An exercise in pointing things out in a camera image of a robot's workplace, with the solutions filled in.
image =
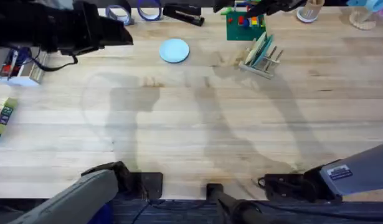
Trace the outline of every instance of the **black mount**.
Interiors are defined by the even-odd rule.
[[[259,208],[247,200],[237,200],[223,193],[222,184],[207,184],[206,199],[216,202],[221,223],[224,223],[224,214],[230,217],[234,224],[269,224]]]
[[[118,181],[119,192],[126,198],[160,199],[162,197],[163,175],[160,172],[130,172],[121,161],[102,164],[86,170],[81,176],[99,170],[113,170]]]
[[[258,184],[265,190],[266,197],[270,201],[341,203],[342,196],[333,194],[321,178],[322,167],[316,167],[304,174],[266,174],[258,179]]]

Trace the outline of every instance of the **black cable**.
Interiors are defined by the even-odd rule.
[[[20,48],[18,47],[15,47],[15,46],[11,46],[11,45],[7,45],[6,47],[10,48],[10,49],[13,49],[13,50],[16,50],[16,51],[20,51]],[[71,52],[68,52],[69,55],[73,58],[73,62],[72,63],[66,63],[65,65],[62,65],[62,66],[59,66],[59,67],[48,67],[48,66],[45,66],[45,65],[42,65],[36,58],[30,56],[28,53],[26,53],[28,55],[28,58],[31,59],[41,70],[45,71],[45,72],[55,72],[57,70],[60,70],[61,68],[64,68],[68,65],[76,65],[78,64],[78,59],[76,57],[76,55],[72,54]]]
[[[31,52],[31,57],[33,57],[34,59],[37,59],[37,58],[39,58],[39,55],[40,55],[40,48],[39,48],[39,51],[37,52],[37,55],[35,56],[35,57],[33,57],[32,56],[32,52]],[[29,63],[31,63],[32,62],[32,60],[31,59],[29,59],[29,61],[28,62],[23,62],[23,63],[20,63],[20,64],[18,64],[18,66],[21,66],[21,65],[27,65],[27,64],[29,64]]]
[[[359,216],[353,216],[353,215],[340,215],[340,214],[333,214],[333,213],[326,213],[326,212],[313,212],[313,211],[308,211],[308,210],[281,208],[281,207],[269,205],[269,204],[266,204],[264,202],[259,202],[259,201],[254,201],[254,203],[266,206],[268,208],[284,211],[284,212],[292,212],[292,213],[299,213],[299,214],[305,214],[305,215],[318,215],[318,216],[322,216],[322,217],[344,218],[344,219],[355,220],[355,221],[383,222],[383,217],[359,217]]]
[[[161,205],[162,203],[160,203],[159,205],[153,205],[151,203],[151,201],[149,202],[149,205],[152,206],[153,208],[156,208],[156,209],[161,209],[161,210],[169,210],[169,211],[178,211],[178,212],[186,212],[186,211],[190,211],[190,210],[194,210],[194,209],[198,209],[198,208],[202,208],[204,205],[206,205],[208,202],[208,200],[204,200],[202,203],[198,204],[198,205],[195,205],[195,206],[190,206],[188,208],[167,208],[167,207],[160,207],[159,205]]]
[[[146,208],[149,206],[149,202],[147,202],[147,204],[139,211],[139,213],[137,213],[137,215],[133,218],[133,221],[131,222],[131,224],[135,224],[137,219],[139,218],[139,216],[142,214],[142,212],[144,210],[146,210]]]
[[[9,212],[25,213],[25,212],[22,211],[22,210],[18,210],[18,209],[15,209],[15,208],[12,208],[12,207],[9,207],[9,206],[6,206],[6,205],[0,205],[0,209],[7,210],[7,211],[9,211]]]

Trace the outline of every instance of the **stapler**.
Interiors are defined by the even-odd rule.
[[[187,3],[167,3],[163,10],[164,16],[169,16],[180,21],[196,26],[202,26],[205,18],[201,17],[201,7]]]

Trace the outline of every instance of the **wooden tabletop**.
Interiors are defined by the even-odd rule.
[[[164,17],[127,29],[134,46],[107,47],[48,73],[37,88],[0,85],[19,100],[0,139],[0,198],[52,197],[90,167],[122,160],[164,174],[163,198],[204,198],[221,182],[265,198],[252,180],[304,172],[383,143],[383,19],[353,28],[350,9],[325,7],[313,24],[267,17],[284,54],[272,80],[232,66],[250,42],[226,41],[225,17],[202,27]],[[171,37],[190,55],[168,64]],[[52,55],[49,65],[69,62]],[[347,200],[383,200],[383,191]]]

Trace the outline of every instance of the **light blue disc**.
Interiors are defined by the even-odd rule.
[[[184,61],[190,53],[190,48],[181,39],[165,40],[159,48],[159,56],[169,63]]]

